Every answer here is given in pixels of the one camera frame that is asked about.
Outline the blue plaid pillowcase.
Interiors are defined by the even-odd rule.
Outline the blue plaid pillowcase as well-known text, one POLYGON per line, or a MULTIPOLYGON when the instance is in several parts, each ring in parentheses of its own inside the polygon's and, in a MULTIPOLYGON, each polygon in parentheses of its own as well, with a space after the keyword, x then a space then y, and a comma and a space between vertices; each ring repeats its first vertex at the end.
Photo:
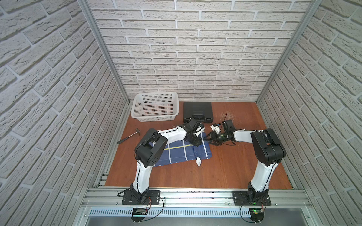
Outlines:
POLYGON ((190 142, 176 141, 166 145, 155 167, 166 166, 169 164, 182 163, 186 161, 207 160, 212 158, 210 145, 202 140, 196 147, 190 142))

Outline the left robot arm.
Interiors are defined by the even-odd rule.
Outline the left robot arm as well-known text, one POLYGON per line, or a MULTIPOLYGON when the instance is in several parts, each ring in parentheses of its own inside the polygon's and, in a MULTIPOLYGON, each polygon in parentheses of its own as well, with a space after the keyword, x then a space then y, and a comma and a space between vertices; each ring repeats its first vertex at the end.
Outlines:
POLYGON ((176 141, 186 141, 198 147, 202 143, 201 133, 205 130, 204 124, 195 119, 168 130, 151 128, 135 148, 137 171, 134 182, 130 185, 132 197, 136 202, 143 204, 149 191, 149 181, 153 166, 158 162, 164 148, 176 141))

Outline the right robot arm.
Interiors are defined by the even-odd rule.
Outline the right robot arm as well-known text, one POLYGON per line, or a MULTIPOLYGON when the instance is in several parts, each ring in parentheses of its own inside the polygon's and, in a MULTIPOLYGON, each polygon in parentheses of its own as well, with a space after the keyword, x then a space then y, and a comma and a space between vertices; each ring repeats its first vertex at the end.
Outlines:
POLYGON ((270 180, 275 169, 286 156, 285 148, 274 130, 235 130, 225 133, 212 131, 204 140, 214 146, 221 146, 226 141, 253 144, 258 163, 244 197, 252 205, 258 202, 267 204, 270 180))

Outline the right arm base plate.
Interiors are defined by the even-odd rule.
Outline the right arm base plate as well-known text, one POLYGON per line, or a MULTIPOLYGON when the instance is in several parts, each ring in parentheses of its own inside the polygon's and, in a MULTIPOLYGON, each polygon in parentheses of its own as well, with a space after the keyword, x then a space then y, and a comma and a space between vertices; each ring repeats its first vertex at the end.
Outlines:
POLYGON ((271 206, 271 200, 267 193, 253 194, 250 191, 232 191, 235 206, 271 206))

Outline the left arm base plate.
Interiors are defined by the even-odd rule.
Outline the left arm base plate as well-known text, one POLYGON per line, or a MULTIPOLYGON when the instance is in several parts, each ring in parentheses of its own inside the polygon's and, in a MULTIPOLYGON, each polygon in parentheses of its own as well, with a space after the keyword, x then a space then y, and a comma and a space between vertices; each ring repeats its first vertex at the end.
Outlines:
POLYGON ((159 205, 160 194, 160 190, 148 190, 140 195, 127 189, 122 195, 122 205, 159 205))

